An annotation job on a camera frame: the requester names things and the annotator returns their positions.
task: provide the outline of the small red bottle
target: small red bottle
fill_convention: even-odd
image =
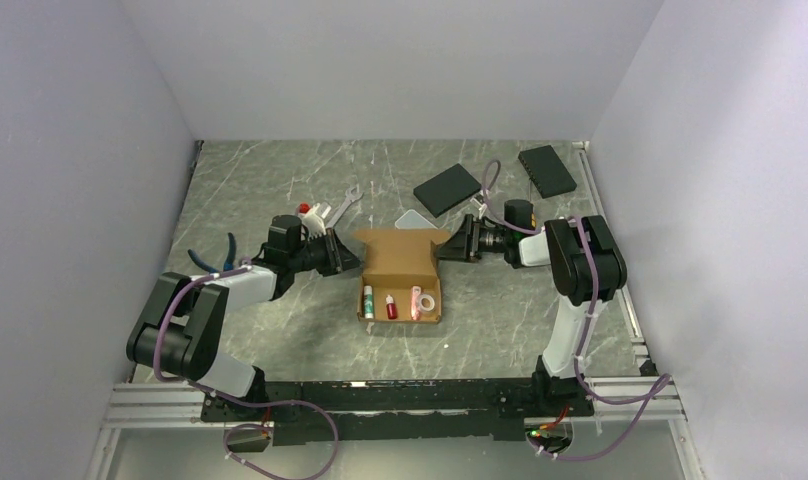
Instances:
[[[395,308],[395,299],[392,295],[386,296],[386,318],[390,320],[398,318],[398,309]]]

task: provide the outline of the plier handle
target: plier handle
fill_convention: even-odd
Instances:
[[[189,254],[189,258],[192,259],[192,263],[194,263],[198,268],[204,270],[207,273],[218,273],[215,267],[210,266],[207,262],[201,260],[201,257],[192,250],[186,250],[186,253]],[[224,260],[223,269],[221,271],[228,271],[233,270],[233,262],[236,261],[236,237],[233,236],[232,233],[227,232],[227,258]]]

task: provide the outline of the box lid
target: box lid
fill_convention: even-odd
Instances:
[[[354,237],[366,244],[363,273],[436,275],[436,246],[448,241],[448,230],[428,228],[361,229]]]

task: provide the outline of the white wall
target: white wall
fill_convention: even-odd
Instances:
[[[592,139],[714,479],[808,479],[808,1],[664,3]]]
[[[0,478],[83,476],[192,152],[117,2],[0,1]]]
[[[662,3],[122,1],[204,139],[588,139]]]

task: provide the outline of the cardboard box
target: cardboard box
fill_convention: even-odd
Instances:
[[[363,322],[439,323],[442,317],[442,289],[436,267],[437,245],[451,238],[441,229],[362,229],[354,237],[366,244],[366,259],[357,290],[357,318]],[[363,286],[371,285],[375,318],[363,316]],[[414,285],[436,301],[432,312],[422,312],[419,320],[410,315],[410,290]],[[386,314],[386,296],[392,295],[398,318]]]

